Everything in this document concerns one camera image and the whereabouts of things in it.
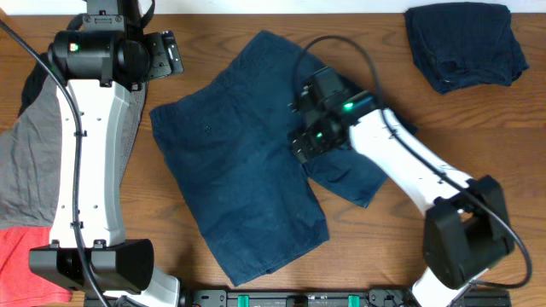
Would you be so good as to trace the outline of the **dark teal blue shorts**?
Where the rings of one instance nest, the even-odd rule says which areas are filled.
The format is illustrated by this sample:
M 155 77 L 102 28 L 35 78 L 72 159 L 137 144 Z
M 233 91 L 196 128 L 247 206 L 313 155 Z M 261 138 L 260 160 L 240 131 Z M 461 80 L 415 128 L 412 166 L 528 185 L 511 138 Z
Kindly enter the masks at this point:
M 292 75 L 322 67 L 289 40 L 262 31 L 208 86 L 150 113 L 154 139 L 212 255 L 239 286 L 271 274 L 329 238 L 316 182 L 366 207 L 386 174 L 337 149 L 300 163 L 289 134 Z

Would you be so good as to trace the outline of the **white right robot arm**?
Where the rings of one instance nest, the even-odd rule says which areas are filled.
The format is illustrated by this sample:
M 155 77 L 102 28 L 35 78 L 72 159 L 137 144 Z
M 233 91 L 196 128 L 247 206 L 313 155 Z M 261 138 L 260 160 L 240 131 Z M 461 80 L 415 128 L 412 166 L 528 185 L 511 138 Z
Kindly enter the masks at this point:
M 378 165 L 425 218 L 427 269 L 411 288 L 420 306 L 451 306 L 498 261 L 514 250 L 500 184 L 479 180 L 447 164 L 419 142 L 367 90 L 336 90 L 319 97 L 309 90 L 293 105 L 305 127 L 293 150 L 307 162 L 345 143 Z

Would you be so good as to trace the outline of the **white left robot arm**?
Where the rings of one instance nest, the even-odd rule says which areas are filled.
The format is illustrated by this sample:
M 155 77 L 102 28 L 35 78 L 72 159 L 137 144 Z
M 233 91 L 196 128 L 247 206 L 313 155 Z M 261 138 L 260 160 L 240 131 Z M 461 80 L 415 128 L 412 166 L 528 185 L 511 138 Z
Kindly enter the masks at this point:
M 154 263 L 148 239 L 130 240 L 119 203 L 122 130 L 134 92 L 183 71 L 170 31 L 146 33 L 152 11 L 136 1 L 89 0 L 82 25 L 58 32 L 43 67 L 61 110 L 61 173 L 46 246 L 30 252 L 33 274 L 89 306 L 180 306 L 178 278 Z

